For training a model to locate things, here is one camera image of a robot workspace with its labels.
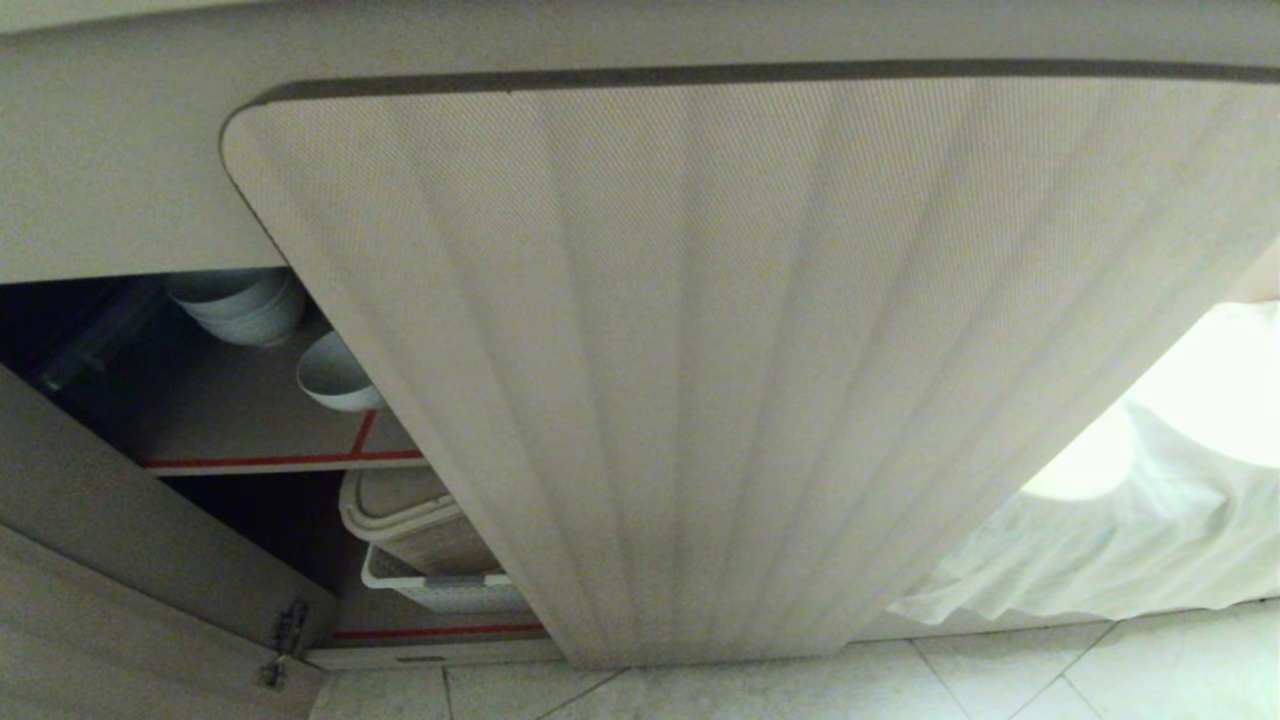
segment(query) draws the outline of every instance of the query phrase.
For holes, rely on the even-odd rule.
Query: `open cabinet door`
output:
[[[1280,228],[1276,86],[998,69],[328,83],[223,151],[571,660],[803,656]]]
[[[4,694],[93,717],[306,715],[316,670],[294,664],[298,682],[278,694],[256,685],[257,669],[271,657],[276,619],[297,600],[308,609],[302,644],[328,634],[332,593],[4,368],[0,478]],[[195,703],[189,711],[143,712],[169,702],[166,687]],[[151,689],[156,697],[131,700]],[[134,701],[132,714],[119,705]],[[279,715],[228,714],[233,707]]]

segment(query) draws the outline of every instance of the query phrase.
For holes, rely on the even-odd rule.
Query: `door hinge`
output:
[[[307,623],[310,609],[307,601],[298,598],[275,619],[275,629],[271,632],[275,660],[257,669],[257,684],[273,691],[284,689],[284,682],[288,679],[284,662],[298,651],[298,644],[302,642],[302,626]]]

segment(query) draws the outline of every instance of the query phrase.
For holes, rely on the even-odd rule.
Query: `tiled floor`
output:
[[[1280,602],[612,673],[559,662],[334,674],[312,720],[1280,720]]]

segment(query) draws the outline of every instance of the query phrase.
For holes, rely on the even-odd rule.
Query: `storage box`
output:
[[[369,546],[361,571],[365,585],[393,589],[433,612],[509,612],[529,610],[529,603],[502,574],[470,578],[424,578],[412,568]]]
[[[498,568],[430,468],[351,470],[342,482],[338,506],[352,534],[419,574],[471,577]]]

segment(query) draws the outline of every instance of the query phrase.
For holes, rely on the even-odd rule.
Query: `white basket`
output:
[[[366,587],[392,589],[431,612],[508,612],[529,610],[524,596],[502,574],[424,578],[421,573],[370,544],[360,578]]]

